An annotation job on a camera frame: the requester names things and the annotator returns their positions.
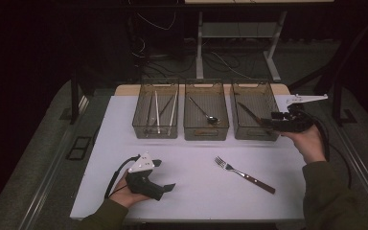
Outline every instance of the fork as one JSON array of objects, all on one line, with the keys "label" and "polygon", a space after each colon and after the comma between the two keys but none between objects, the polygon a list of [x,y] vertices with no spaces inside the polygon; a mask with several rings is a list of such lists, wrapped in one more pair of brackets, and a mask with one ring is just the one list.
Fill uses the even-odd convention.
[{"label": "fork", "polygon": [[268,191],[271,194],[274,194],[276,192],[276,190],[266,184],[264,184],[262,181],[253,178],[252,176],[244,173],[244,172],[240,172],[238,170],[235,170],[231,165],[229,165],[228,163],[226,163],[225,161],[223,161],[222,159],[220,159],[220,157],[216,157],[215,158],[215,162],[217,162],[217,164],[219,166],[221,166],[223,169],[227,170],[227,171],[231,171],[234,173],[237,173],[238,175],[240,175],[241,177],[245,178],[246,180],[254,183],[255,185],[261,187],[262,189]]}]

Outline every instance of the hand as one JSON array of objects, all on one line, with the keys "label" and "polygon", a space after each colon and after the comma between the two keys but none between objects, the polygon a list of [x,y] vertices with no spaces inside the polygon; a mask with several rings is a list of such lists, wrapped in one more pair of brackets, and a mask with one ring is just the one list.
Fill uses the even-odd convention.
[{"label": "hand", "polygon": [[109,199],[129,208],[133,204],[150,199],[149,197],[141,194],[134,194],[129,187],[127,186],[127,181],[125,180],[127,176],[127,170],[125,171],[122,178],[118,181],[113,190],[113,194],[109,197]]},{"label": "hand", "polygon": [[307,164],[315,161],[326,161],[321,134],[316,125],[303,132],[280,132],[280,134],[294,142],[294,146],[303,155]]}]

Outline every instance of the dark background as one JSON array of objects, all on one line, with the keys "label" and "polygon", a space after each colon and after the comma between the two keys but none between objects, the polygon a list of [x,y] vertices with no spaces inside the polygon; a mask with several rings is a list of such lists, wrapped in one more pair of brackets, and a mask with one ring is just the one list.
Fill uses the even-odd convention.
[{"label": "dark background", "polygon": [[[169,41],[164,48],[180,58],[182,38],[196,36],[194,14],[180,13],[170,33],[153,34],[140,24],[128,26],[130,12],[75,13],[60,11],[52,1],[0,0],[0,193],[51,100],[74,70],[85,94],[135,82],[139,77],[130,53],[132,30],[153,35],[149,39],[154,47],[160,48],[158,39]],[[257,20],[265,17],[253,15]],[[207,16],[215,18],[213,13]],[[342,40],[347,42],[343,54],[367,24],[368,1],[336,0],[326,9],[290,9],[282,40]],[[368,33],[339,77],[368,111]]]}]

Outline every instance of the green sleeve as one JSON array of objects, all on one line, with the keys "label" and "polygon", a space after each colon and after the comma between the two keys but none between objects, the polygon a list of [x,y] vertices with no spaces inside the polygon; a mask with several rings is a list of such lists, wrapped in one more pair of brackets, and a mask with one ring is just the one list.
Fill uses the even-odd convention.
[{"label": "green sleeve", "polygon": [[84,218],[78,230],[120,230],[128,209],[117,202],[105,199],[93,215]]},{"label": "green sleeve", "polygon": [[307,230],[368,229],[357,211],[357,197],[336,176],[328,162],[303,168],[306,179],[304,216]]}]

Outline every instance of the floor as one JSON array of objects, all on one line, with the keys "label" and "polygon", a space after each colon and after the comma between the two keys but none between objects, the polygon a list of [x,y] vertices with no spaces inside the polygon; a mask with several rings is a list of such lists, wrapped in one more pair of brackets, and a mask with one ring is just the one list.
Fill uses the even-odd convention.
[{"label": "floor", "polygon": [[[262,51],[266,40],[206,40],[204,50],[204,77],[269,78]],[[291,84],[326,64],[334,55],[337,41],[279,43],[274,61],[282,80]],[[154,53],[149,64],[142,68],[147,77],[177,76],[185,80],[195,77],[195,43],[186,40],[186,56],[181,60]],[[293,94],[311,95],[316,80],[301,86]],[[70,85],[65,84],[54,97],[45,118],[0,195],[0,229],[74,229],[79,223],[69,218],[81,177],[95,146],[95,137],[101,126],[107,103],[114,89],[97,89],[94,95],[83,96],[80,116],[70,126]],[[331,162],[341,178],[348,183],[349,175],[343,159],[351,169],[352,190],[360,197],[360,213],[368,220],[368,178],[360,176],[352,165],[351,155],[358,156],[368,172],[368,114],[357,103],[355,96],[344,89],[342,108],[353,112],[357,123],[340,127],[331,117],[332,93],[322,102],[307,103],[306,110],[320,118],[329,132]],[[66,156],[79,137],[89,139],[85,157],[67,160]],[[291,221],[269,224],[139,224],[125,229],[280,229],[299,230],[304,222]]]}]

